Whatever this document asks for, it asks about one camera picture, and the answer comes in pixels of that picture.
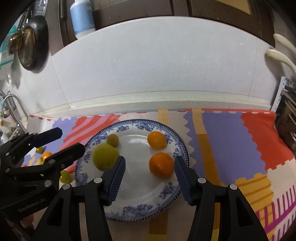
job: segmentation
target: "green fruit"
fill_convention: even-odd
[[[61,183],[70,183],[72,181],[72,178],[66,170],[62,170],[59,180],[61,181]]]
[[[44,152],[43,147],[41,146],[41,147],[36,148],[36,152],[37,152],[38,154],[42,154],[42,153]]]
[[[119,152],[113,146],[102,143],[95,147],[92,158],[97,169],[104,171],[112,168],[119,156]]]
[[[117,135],[111,134],[107,137],[107,144],[109,144],[113,147],[117,147],[118,143],[119,143],[119,138]]]

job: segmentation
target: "small yellow fruit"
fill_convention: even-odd
[[[119,144],[119,138],[116,134],[111,134],[107,137],[107,144],[113,147],[117,147]]]
[[[102,143],[95,147],[92,158],[97,169],[104,171],[112,168],[119,156],[119,152],[113,146]]]
[[[61,183],[70,183],[72,181],[72,178],[68,171],[62,170],[59,180],[61,181]]]
[[[35,165],[42,165],[44,163],[44,160],[42,157],[38,158],[37,162]]]
[[[155,150],[162,150],[167,146],[164,135],[158,131],[151,132],[147,137],[147,141],[149,145]]]
[[[38,154],[42,154],[42,153],[44,152],[43,147],[41,146],[41,147],[36,148],[36,152],[37,152]]]

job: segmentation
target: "wall tile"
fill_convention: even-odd
[[[272,47],[268,43],[257,39],[256,66],[250,96],[272,100],[284,72],[280,62],[266,55],[269,48]]]
[[[68,104],[52,64],[51,55],[38,73],[24,69],[19,63],[17,55],[11,65],[12,84],[7,86],[2,83],[1,89],[8,90],[19,97],[28,114],[47,110],[56,106]]]
[[[255,36],[185,17],[145,18],[103,28],[52,57],[69,103],[151,91],[249,95],[255,58]]]

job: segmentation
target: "blue and white plate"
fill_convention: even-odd
[[[164,150],[152,149],[147,136],[152,131],[161,132],[166,140]],[[153,217],[168,208],[180,195],[181,190],[175,173],[169,178],[158,178],[149,170],[150,158],[164,152],[173,157],[182,156],[189,166],[186,146],[171,128],[153,120],[126,120],[101,130],[86,144],[86,151],[77,161],[76,184],[85,185],[95,177],[100,177],[92,161],[96,145],[105,143],[107,136],[119,137],[119,154],[126,159],[126,171],[116,200],[105,207],[106,217],[121,222],[133,222]]]

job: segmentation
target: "orange stripe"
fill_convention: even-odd
[[[100,115],[95,115],[91,121],[89,123],[87,123],[85,126],[81,127],[79,130],[73,132],[72,134],[68,135],[65,139],[64,139],[64,143],[67,142],[68,140],[70,140],[72,137],[78,135],[79,133],[83,132],[84,130],[86,130],[87,128],[91,127],[92,125],[94,125],[95,123],[97,123],[99,121],[99,119],[101,118]]]
[[[80,126],[83,122],[85,122],[86,119],[87,119],[86,116],[77,118],[77,121],[75,123],[75,126],[72,127],[72,130],[74,130],[76,127]]]
[[[77,142],[81,142],[88,137],[92,137],[93,135],[97,134],[100,130],[102,130],[102,129],[106,128],[107,126],[111,125],[112,123],[114,123],[114,121],[116,121],[119,117],[120,117],[120,115],[111,114],[103,124],[99,125],[98,127],[89,131],[88,133],[84,134],[83,136],[78,137],[77,139],[75,139],[74,141],[69,143],[68,146],[71,146]]]

